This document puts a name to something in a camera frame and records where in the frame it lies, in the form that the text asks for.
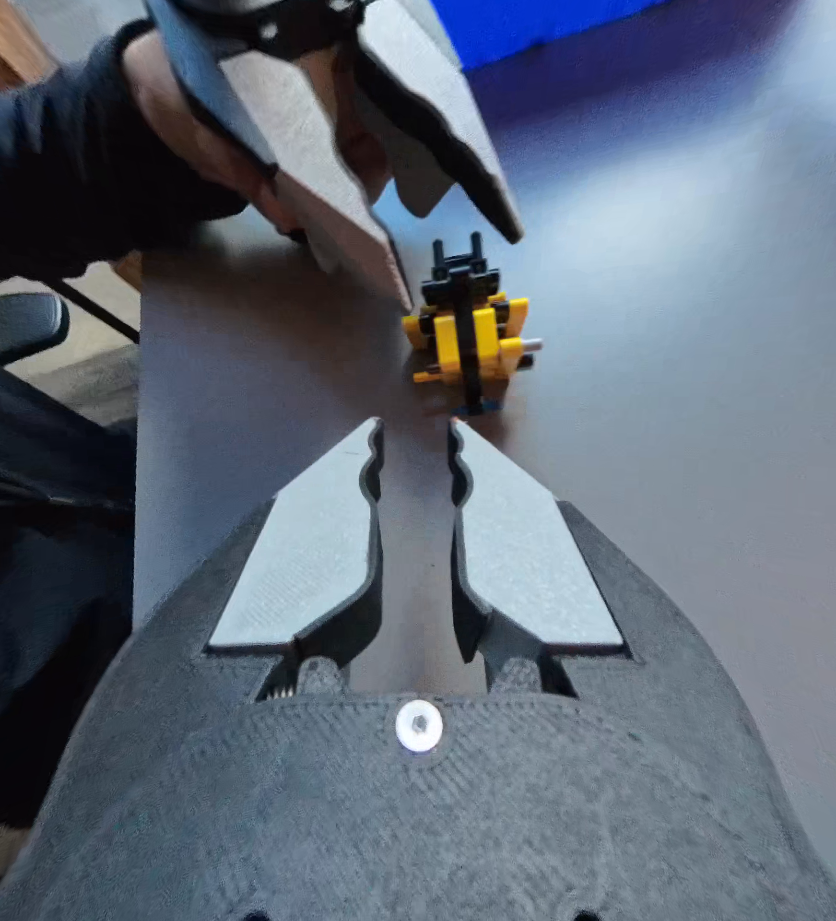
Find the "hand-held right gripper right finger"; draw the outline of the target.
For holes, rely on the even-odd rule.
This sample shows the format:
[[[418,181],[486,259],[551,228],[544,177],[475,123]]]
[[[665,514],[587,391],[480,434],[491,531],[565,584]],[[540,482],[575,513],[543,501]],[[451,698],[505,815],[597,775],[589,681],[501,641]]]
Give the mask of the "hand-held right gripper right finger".
[[[448,463],[463,661],[622,653],[624,637],[550,489],[458,419],[449,424]]]

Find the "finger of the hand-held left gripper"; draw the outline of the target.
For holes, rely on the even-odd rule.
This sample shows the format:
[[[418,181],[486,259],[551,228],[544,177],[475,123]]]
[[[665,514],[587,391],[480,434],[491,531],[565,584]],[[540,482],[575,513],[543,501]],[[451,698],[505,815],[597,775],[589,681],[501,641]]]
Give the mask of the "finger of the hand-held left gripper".
[[[430,2],[366,2],[358,105],[404,207],[424,219],[458,186],[512,244],[525,233],[476,98]]]
[[[193,113],[274,181],[321,267],[355,273],[409,313],[412,295],[396,247],[338,151],[335,125],[299,65],[308,54],[293,62],[254,51],[220,56],[174,3],[146,6]]]

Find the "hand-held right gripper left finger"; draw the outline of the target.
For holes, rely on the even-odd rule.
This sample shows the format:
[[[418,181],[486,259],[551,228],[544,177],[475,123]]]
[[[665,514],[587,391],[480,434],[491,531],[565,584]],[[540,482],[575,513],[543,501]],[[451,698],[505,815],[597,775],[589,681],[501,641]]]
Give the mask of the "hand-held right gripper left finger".
[[[384,434],[368,417],[274,495],[209,652],[345,669],[371,644],[382,622]]]

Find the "yellow black lego model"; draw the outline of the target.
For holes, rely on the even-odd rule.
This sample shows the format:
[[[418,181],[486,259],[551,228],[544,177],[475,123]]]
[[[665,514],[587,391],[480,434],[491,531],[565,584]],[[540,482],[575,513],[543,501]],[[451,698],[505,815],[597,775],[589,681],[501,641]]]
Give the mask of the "yellow black lego model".
[[[483,236],[475,230],[463,252],[433,243],[429,277],[421,284],[422,303],[401,326],[413,354],[417,385],[438,385],[461,393],[456,414],[478,416],[500,410],[507,386],[534,368],[544,349],[525,336],[529,300],[509,297],[499,269],[490,265]]]

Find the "person's left forearm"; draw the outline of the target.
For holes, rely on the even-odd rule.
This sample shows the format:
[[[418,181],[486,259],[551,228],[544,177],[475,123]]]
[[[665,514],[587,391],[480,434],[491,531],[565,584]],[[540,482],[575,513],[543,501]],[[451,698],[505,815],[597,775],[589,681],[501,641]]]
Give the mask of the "person's left forearm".
[[[139,113],[122,60],[150,28],[132,21],[80,63],[0,91],[0,282],[75,278],[94,262],[179,245],[197,224],[247,207]]]

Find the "person's left hand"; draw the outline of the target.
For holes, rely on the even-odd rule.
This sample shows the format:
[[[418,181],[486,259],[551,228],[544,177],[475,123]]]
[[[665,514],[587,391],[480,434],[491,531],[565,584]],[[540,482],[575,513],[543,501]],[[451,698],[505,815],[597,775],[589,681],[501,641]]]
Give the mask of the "person's left hand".
[[[338,151],[359,178],[370,203],[377,202],[391,178],[389,163],[383,146],[360,118],[347,61],[327,49],[306,55],[299,65],[335,125]],[[127,46],[122,71],[144,120],[172,152],[205,180],[252,204],[282,235],[302,229],[292,209],[279,201],[274,181],[265,178],[242,150],[191,113],[157,30]]]

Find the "blue plastic bin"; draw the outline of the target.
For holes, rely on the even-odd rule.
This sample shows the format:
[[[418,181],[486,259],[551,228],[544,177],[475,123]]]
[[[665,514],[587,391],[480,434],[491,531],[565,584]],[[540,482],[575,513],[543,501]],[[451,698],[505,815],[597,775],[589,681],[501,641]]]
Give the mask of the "blue plastic bin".
[[[660,1],[434,1],[464,69],[641,14]]]

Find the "person's legs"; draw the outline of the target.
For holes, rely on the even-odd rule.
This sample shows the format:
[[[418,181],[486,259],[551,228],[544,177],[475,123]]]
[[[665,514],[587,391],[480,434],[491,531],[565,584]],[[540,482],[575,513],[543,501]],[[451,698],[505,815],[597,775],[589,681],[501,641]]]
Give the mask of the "person's legs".
[[[0,825],[31,825],[130,635],[134,436],[0,366]]]

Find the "black desk chair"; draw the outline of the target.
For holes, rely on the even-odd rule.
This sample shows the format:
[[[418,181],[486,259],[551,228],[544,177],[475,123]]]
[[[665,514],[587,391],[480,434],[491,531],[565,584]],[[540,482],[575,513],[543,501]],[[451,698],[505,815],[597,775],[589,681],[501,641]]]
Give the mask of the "black desk chair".
[[[98,302],[67,282],[46,282],[45,292],[0,294],[0,366],[31,358],[63,344],[69,336],[69,305],[77,305],[130,342],[140,333]]]

